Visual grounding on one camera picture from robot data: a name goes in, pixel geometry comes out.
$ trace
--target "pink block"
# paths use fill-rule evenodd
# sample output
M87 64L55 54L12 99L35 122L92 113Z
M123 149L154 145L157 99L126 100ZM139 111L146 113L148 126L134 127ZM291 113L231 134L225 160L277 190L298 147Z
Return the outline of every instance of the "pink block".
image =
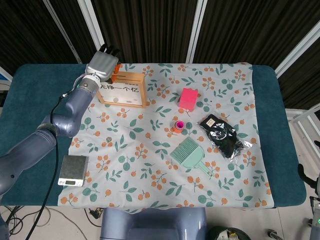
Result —
M179 108L193 111L197 101L198 91L191 88L184 88L182 90Z

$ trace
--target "floor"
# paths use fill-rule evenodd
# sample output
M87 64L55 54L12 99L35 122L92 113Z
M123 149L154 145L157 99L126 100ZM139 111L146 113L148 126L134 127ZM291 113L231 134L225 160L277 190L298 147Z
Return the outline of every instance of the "floor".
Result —
M299 161L301 163L306 163L312 156L306 152L304 147L301 147L302 139L299 136L298 131L292 126L290 126L290 128ZM309 168L305 165L305 171L311 178L316 179L318 177L317 173L319 174L319 169L315 169L314 165ZM312 217L309 196L314 196L315 193L309 187L306 187L306 189L307 199L302 205L251 211L235 208L209 208L206 210L207 223L209 227L226 226L239 228L246 232L252 240L269 240L270 238L268 238L266 234L267 229L276 230L278 235L285 240L308 240L311 228L308 227L307 221ZM26 206L19 211L18 217L23 217L26 214L36 212L38 209L39 207ZM67 207L53 207L53 209L61 211L66 217L74 221L88 240L99 239L100 228L95 227L88 222L83 209L72 209ZM0 207L0 211L3 218L6 219L9 212L2 206ZM36 227L31 237L32 240L85 239L76 226L65 219L59 212L50 211L51 217L49 222L45 226ZM24 239L34 222L33 219L34 215L27 216L23 221L24 225L22 231L17 235L11 236L10 239ZM45 224L48 219L49 213L45 210L38 224ZM95 220L91 217L91 219L95 224L101 224L101 218Z

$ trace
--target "wooden frame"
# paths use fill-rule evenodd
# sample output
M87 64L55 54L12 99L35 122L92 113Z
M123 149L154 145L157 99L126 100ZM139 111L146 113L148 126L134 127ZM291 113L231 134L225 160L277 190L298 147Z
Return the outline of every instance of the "wooden frame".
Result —
M134 104L134 103L124 103L124 102L114 102L114 101L107 101L104 99L103 95L108 94L106 89L103 86L106 86L107 83L101 83L102 86L99 89L97 96L102 104L110 104L110 105L118 105L118 106L126 106L126 107L134 107L134 108L146 108L147 105L147 91L145 85L145 75L143 73L137 72L125 72L119 71L117 74L112 75L112 79L115 77L114 86L117 83L120 84L128 84L128 85L135 85L139 87L140 97L141 97L141 104Z

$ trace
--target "dustpan brush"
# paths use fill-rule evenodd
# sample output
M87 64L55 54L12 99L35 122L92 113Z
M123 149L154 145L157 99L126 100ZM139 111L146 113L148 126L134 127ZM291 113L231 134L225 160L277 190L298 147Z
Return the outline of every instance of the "dustpan brush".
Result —
M187 137L178 147L170 153L170 156L185 168L198 167L209 177L213 174L201 161L204 157L204 150L191 137Z

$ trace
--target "tablecloth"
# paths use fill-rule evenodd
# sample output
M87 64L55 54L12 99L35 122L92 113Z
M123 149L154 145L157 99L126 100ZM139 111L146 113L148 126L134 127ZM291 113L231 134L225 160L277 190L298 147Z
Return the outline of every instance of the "tablecloth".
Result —
M148 107L103 105L95 97L82 118L69 155L89 156L83 187L65 187L58 205L118 207L135 213L147 207L274 206L263 163L252 66L237 64L123 64L120 71L145 74ZM197 89L193 112L178 107L184 87ZM236 163L224 159L197 125L209 113L231 124L253 144ZM172 131L182 120L182 134ZM185 169L170 157L186 136L205 149L213 173Z

